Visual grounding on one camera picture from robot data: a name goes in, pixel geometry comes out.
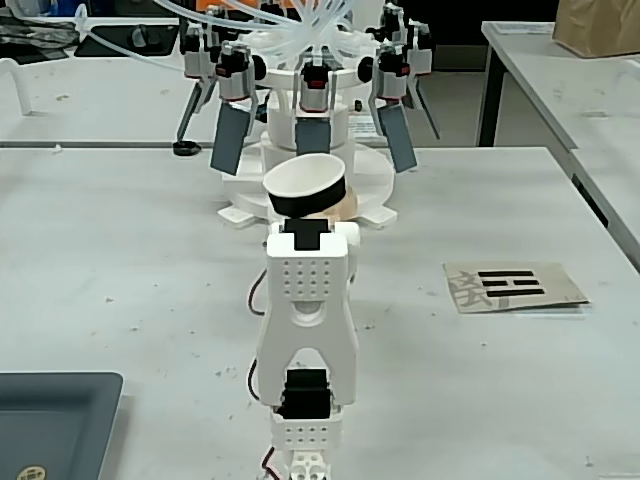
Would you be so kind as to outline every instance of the black cup rim band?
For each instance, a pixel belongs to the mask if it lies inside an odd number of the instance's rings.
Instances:
[[[303,218],[324,212],[341,202],[347,196],[347,182],[344,177],[324,190],[306,197],[287,198],[269,194],[273,209],[278,215],[289,218]]]

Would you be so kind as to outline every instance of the table surface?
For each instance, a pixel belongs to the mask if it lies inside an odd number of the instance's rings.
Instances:
[[[88,25],[176,24],[175,19],[93,19]],[[194,81],[128,58],[69,58],[22,67],[34,111],[20,114],[9,75],[0,77],[0,145],[147,145],[174,141]],[[156,60],[182,67],[176,41],[170,57]],[[210,145],[215,134],[217,94],[194,115],[186,138]]]
[[[640,55],[581,59],[549,34],[504,35],[496,22],[482,31],[567,151],[640,144],[640,82],[615,88],[620,63]]]
[[[363,232],[335,478],[639,472],[636,272],[546,150],[418,153],[398,223]],[[214,175],[166,149],[3,150],[0,365],[125,375],[107,480],[253,479],[268,446],[245,387],[266,228],[217,218]],[[592,305],[458,314],[442,263],[505,260],[562,262]]]

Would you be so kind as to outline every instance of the white cylinder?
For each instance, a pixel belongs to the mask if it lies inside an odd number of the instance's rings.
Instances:
[[[269,119],[269,137],[271,141],[288,150],[296,150],[294,137],[295,114],[291,110],[293,94],[285,92],[282,97],[287,99],[284,111],[280,108],[280,102],[275,96],[269,99],[267,118]],[[331,120],[331,148],[344,145],[349,137],[349,109],[346,105],[336,100],[336,108]]]

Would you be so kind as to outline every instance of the cardboard box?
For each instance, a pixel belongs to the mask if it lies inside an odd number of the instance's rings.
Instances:
[[[560,0],[556,42],[582,57],[640,52],[640,0]]]

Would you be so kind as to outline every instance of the table leg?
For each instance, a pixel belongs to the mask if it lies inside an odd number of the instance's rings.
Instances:
[[[484,95],[480,109],[478,128],[478,147],[493,147],[498,128],[498,113],[500,112],[500,98],[502,97],[502,82],[506,68],[493,48],[487,53],[487,68],[485,70]]]

